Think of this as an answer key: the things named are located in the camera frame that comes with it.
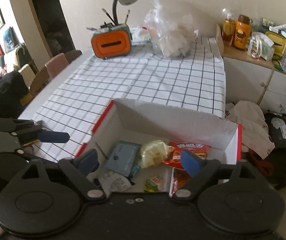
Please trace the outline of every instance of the cardboard panel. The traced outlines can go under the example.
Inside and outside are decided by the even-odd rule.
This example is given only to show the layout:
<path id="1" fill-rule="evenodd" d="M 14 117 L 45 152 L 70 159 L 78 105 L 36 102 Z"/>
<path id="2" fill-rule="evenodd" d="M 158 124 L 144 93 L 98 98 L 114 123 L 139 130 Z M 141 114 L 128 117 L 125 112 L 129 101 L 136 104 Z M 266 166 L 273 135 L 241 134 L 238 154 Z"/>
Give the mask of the cardboard panel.
<path id="1" fill-rule="evenodd" d="M 116 143 L 119 141 L 119 137 L 123 131 L 122 124 L 120 122 L 120 118 L 118 116 L 118 113 L 116 111 L 116 107 L 112 107 L 112 109 L 107 113 L 106 117 L 98 127 L 96 133 L 92 136 L 91 140 L 89 141 L 87 147 L 83 152 L 86 152 L 90 149 L 96 149 L 98 152 L 98 161 L 100 164 L 104 163 L 106 161 L 106 158 L 102 154 L 99 147 L 102 149 L 103 153 L 108 157 L 113 149 L 113 147 L 116 145 Z M 100 168 L 93 173 L 90 173 L 88 175 L 88 179 L 93 179 L 97 177 L 97 173 L 101 169 L 102 165 L 100 165 Z"/>
<path id="2" fill-rule="evenodd" d="M 235 154 L 236 152 L 238 152 L 238 147 L 239 143 L 241 143 L 241 140 L 239 140 L 239 133 L 238 131 L 233 135 L 229 145 L 227 146 L 225 152 L 224 152 L 224 159 L 221 161 L 222 163 L 226 163 L 226 164 L 235 164 L 238 156 Z"/>
<path id="3" fill-rule="evenodd" d="M 213 114 L 130 99 L 116 99 L 125 129 L 225 150 L 238 125 Z"/>

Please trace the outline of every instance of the crumpled plastic bag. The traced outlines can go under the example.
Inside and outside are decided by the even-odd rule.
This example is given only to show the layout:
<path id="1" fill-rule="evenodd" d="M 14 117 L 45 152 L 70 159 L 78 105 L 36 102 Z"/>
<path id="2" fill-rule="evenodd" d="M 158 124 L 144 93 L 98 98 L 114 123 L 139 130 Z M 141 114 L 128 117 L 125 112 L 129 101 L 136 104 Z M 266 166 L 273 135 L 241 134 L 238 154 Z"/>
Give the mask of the crumpled plastic bag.
<path id="1" fill-rule="evenodd" d="M 194 25 L 191 15 L 170 16 L 159 0 L 154 0 L 154 9 L 145 17 L 145 24 L 153 46 L 158 47 L 165 57 L 187 56 L 194 41 Z"/>
<path id="2" fill-rule="evenodd" d="M 173 151 L 172 146 L 168 146 L 161 140 L 150 141 L 142 145 L 140 149 L 141 160 L 139 166 L 144 169 L 149 166 L 157 166 L 168 157 L 168 153 Z"/>

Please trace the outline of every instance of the plastic wrapper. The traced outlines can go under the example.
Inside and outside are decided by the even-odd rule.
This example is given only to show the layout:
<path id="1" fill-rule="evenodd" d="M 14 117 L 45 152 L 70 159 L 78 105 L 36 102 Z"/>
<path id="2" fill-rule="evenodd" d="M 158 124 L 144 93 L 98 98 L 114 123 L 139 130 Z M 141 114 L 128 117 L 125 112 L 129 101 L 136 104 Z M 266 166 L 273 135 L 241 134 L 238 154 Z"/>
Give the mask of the plastic wrapper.
<path id="1" fill-rule="evenodd" d="M 168 157 L 173 151 L 172 146 L 168 146 L 161 140 L 154 140 L 142 145 L 139 166 L 144 169 L 149 166 L 157 166 Z"/>
<path id="2" fill-rule="evenodd" d="M 187 56 L 194 41 L 194 26 L 191 15 L 170 16 L 171 8 L 165 8 L 154 0 L 154 9 L 145 17 L 145 24 L 155 50 L 161 50 L 165 57 Z"/>
<path id="3" fill-rule="evenodd" d="M 163 187 L 163 179 L 160 175 L 151 177 L 146 180 L 144 192 L 159 192 L 162 190 Z"/>
<path id="4" fill-rule="evenodd" d="M 170 141 L 170 146 L 174 147 L 172 155 L 163 161 L 163 163 L 170 165 L 171 167 L 184 170 L 181 165 L 181 152 L 188 150 L 193 154 L 199 156 L 202 159 L 206 159 L 211 146 L 198 143 L 186 143 L 186 142 L 173 142 Z"/>
<path id="5" fill-rule="evenodd" d="M 185 183 L 187 183 L 191 179 L 190 175 L 186 171 L 182 171 L 179 169 L 174 169 L 173 179 L 171 183 L 170 189 L 170 197 L 182 187 Z"/>

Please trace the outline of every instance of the yellow bottle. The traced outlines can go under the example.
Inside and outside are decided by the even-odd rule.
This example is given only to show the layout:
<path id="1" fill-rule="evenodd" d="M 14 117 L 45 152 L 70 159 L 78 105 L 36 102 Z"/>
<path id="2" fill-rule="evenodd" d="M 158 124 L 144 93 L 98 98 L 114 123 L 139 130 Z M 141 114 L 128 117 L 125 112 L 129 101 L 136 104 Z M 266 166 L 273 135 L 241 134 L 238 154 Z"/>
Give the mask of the yellow bottle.
<path id="1" fill-rule="evenodd" d="M 235 32 L 235 21 L 233 20 L 234 15 L 227 13 L 225 20 L 223 21 L 222 28 L 222 40 L 224 44 L 229 46 L 232 45 Z"/>

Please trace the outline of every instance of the grid pattern tablecloth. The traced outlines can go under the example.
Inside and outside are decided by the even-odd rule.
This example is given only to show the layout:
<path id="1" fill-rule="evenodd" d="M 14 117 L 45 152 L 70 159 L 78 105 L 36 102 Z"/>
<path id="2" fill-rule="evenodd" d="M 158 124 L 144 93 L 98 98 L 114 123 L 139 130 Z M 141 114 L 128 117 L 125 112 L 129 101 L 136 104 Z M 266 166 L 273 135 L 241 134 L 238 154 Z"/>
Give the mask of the grid pattern tablecloth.
<path id="1" fill-rule="evenodd" d="M 214 38 L 193 43 L 189 57 L 165 59 L 151 44 L 125 57 L 91 57 L 49 96 L 33 120 L 70 134 L 65 144 L 38 143 L 35 155 L 57 161 L 75 155 L 112 98 L 129 98 L 203 111 L 224 117 L 225 72 Z"/>

